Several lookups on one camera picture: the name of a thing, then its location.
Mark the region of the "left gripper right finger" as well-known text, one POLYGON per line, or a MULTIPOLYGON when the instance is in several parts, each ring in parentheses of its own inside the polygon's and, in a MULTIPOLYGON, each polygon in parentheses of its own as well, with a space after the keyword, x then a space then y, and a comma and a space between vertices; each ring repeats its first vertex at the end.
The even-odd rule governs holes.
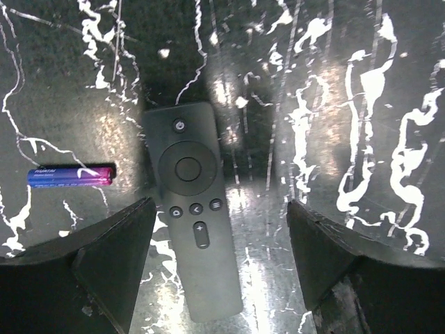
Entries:
POLYGON ((444 261, 385 245, 296 200, 286 222, 318 333, 444 332, 444 261))

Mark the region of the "blue pink battery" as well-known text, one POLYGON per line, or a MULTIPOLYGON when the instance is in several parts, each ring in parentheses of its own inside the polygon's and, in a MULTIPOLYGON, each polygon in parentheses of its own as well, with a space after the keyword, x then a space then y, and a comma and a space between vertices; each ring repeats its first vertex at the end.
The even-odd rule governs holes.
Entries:
POLYGON ((96 168, 43 168, 30 170, 28 185, 33 188, 109 186, 114 171, 110 167, 96 168))

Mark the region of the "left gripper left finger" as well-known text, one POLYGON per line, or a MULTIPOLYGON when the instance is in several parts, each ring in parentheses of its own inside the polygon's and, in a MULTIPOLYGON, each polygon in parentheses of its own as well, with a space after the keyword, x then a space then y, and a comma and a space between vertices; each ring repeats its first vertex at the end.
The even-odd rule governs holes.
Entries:
POLYGON ((128 333, 156 220, 142 198, 1 260, 2 333, 128 333))

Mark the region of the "black remote control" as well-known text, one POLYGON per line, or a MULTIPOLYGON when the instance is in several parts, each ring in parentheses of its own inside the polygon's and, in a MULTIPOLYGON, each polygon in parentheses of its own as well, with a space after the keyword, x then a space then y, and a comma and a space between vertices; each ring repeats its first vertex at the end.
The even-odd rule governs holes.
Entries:
POLYGON ((152 109, 142 124, 189 315, 237 315, 243 302, 212 106, 152 109))

